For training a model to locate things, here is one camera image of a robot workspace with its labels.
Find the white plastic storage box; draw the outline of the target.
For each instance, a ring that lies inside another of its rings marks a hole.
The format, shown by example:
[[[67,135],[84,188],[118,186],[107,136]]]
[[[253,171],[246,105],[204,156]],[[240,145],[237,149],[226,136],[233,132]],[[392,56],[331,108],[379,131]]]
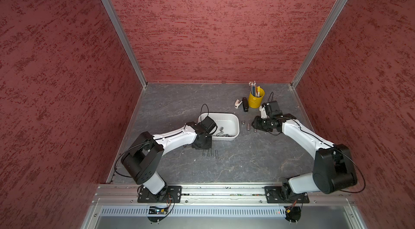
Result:
[[[233,141],[240,134],[239,119],[232,113],[202,113],[198,123],[206,116],[209,116],[218,126],[217,131],[212,135],[213,141]]]

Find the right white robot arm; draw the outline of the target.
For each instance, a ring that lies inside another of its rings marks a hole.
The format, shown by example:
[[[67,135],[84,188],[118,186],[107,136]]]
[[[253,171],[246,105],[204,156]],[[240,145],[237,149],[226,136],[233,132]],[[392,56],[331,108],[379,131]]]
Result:
[[[278,115],[274,118],[256,116],[251,126],[264,132],[277,130],[304,150],[314,160],[312,172],[287,179],[282,192],[286,196],[308,192],[331,194],[358,183],[350,149],[343,144],[334,144],[305,127],[293,115]]]

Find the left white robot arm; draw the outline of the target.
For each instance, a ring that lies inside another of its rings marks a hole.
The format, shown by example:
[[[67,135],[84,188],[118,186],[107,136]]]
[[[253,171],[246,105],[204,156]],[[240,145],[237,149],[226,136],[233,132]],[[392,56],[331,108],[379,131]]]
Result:
[[[162,157],[187,145],[196,150],[208,150],[212,145],[211,133],[216,130],[214,121],[203,121],[188,122],[182,128],[160,135],[143,132],[121,155],[121,164],[136,184],[158,195],[166,188],[166,182],[157,173]]]

